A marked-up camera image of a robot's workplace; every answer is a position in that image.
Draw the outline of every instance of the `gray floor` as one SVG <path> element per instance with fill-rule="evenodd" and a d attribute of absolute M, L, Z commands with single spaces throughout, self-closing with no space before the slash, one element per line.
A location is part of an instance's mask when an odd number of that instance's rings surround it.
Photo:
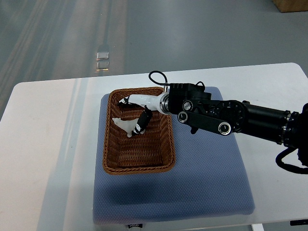
<path fill-rule="evenodd" d="M 271 0 L 0 0 L 0 42 L 0 118 L 25 81 L 288 62 L 308 75 L 308 12 Z M 107 71 L 96 71 L 98 49 Z"/>

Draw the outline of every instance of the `robotic arm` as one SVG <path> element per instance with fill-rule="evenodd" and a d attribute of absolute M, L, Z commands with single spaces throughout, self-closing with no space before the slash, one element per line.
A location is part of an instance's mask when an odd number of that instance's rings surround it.
<path fill-rule="evenodd" d="M 153 73 L 162 74 L 166 82 L 154 81 L 151 78 Z M 163 92 L 159 96 L 130 95 L 125 98 L 126 103 L 146 105 L 150 110 L 165 115 L 175 114 L 180 123 L 191 127 L 192 134 L 198 129 L 223 136 L 237 132 L 284 144 L 287 149 L 277 156 L 278 166 L 294 173 L 308 174 L 308 168 L 282 162 L 286 155 L 298 149 L 298 159 L 308 167 L 308 103 L 302 113 L 291 113 L 251 105 L 248 101 L 212 100 L 202 82 L 168 84 L 166 76 L 159 71 L 152 71 L 149 78 L 158 85 L 169 86 L 169 93 Z"/>

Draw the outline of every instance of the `brown woven basket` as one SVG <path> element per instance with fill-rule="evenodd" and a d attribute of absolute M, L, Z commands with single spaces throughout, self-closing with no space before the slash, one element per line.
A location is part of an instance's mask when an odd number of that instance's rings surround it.
<path fill-rule="evenodd" d="M 142 107 L 119 107 L 117 103 L 131 94 L 159 95 L 160 87 L 119 89 L 110 93 L 107 105 L 103 149 L 103 168 L 112 175 L 166 172 L 175 164 L 171 116 L 153 111 L 153 117 L 142 135 L 131 138 L 116 126 L 112 118 L 133 120 Z"/>

